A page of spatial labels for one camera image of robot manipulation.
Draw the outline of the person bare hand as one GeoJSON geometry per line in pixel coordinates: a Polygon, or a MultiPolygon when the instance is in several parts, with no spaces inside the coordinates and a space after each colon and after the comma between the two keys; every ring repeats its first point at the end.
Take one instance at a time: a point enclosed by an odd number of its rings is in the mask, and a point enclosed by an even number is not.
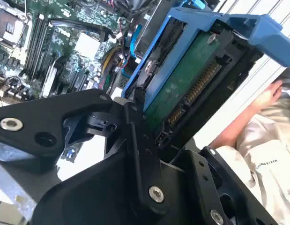
{"type": "Polygon", "coordinates": [[[273,104],[281,96],[282,84],[282,80],[273,82],[252,102],[256,112],[273,104]]]}

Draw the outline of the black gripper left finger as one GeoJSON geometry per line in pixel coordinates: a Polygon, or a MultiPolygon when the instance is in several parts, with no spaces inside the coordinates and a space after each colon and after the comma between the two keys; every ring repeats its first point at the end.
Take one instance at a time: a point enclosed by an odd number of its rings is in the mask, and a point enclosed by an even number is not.
{"type": "Polygon", "coordinates": [[[0,107],[0,181],[7,195],[21,191],[33,201],[62,183],[56,164],[67,147],[100,135],[106,158],[120,151],[155,150],[141,110],[131,102],[114,102],[90,89],[0,107]]]}

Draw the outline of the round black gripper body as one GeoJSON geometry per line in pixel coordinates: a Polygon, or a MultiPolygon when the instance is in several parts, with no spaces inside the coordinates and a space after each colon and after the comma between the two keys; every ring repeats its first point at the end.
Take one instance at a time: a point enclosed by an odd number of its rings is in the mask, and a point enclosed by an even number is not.
{"type": "Polygon", "coordinates": [[[178,165],[154,150],[120,151],[51,188],[33,225],[202,225],[204,158],[185,151],[178,165]]]}

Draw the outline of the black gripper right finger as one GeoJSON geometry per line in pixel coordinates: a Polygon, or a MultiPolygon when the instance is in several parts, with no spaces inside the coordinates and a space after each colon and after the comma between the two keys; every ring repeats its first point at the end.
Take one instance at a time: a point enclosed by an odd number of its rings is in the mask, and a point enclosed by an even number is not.
{"type": "Polygon", "coordinates": [[[201,225],[276,224],[214,149],[180,150],[171,164],[185,173],[192,214],[201,225]]]}

